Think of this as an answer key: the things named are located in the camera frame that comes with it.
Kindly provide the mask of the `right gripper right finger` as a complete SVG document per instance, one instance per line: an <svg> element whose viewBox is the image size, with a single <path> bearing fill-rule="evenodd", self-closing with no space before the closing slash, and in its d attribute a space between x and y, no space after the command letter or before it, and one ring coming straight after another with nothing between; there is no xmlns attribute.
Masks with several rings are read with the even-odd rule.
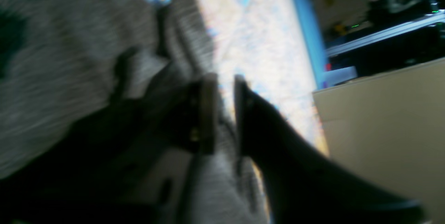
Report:
<svg viewBox="0 0 445 224"><path fill-rule="evenodd" d="M380 188L329 161L276 108L235 77L240 151L263 174L276 224L423 224L412 199Z"/></svg>

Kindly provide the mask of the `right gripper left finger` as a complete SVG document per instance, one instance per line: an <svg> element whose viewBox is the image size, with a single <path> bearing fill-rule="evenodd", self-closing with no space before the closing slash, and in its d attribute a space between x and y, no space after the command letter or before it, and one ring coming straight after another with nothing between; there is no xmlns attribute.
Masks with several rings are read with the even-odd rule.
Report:
<svg viewBox="0 0 445 224"><path fill-rule="evenodd" d="M74 123L57 144L1 180L2 224L164 224L191 157L213 154L218 77L154 104L123 99Z"/></svg>

